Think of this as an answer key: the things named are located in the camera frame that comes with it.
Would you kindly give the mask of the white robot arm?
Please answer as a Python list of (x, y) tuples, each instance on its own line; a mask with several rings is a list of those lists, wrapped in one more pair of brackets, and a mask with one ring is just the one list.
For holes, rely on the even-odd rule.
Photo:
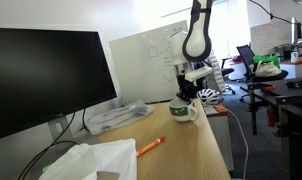
[(189, 30), (177, 32), (168, 40), (179, 85), (176, 96), (184, 102), (190, 102), (203, 89), (200, 80), (213, 71), (205, 62), (212, 48), (208, 35), (212, 4), (213, 0), (193, 0)]

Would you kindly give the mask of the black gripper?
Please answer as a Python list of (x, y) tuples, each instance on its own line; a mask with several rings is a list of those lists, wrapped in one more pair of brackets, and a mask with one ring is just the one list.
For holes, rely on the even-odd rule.
[(176, 93), (177, 98), (182, 101), (189, 100), (189, 104), (194, 103), (194, 97), (198, 91), (197, 87), (185, 79), (184, 75), (177, 76), (179, 91)]

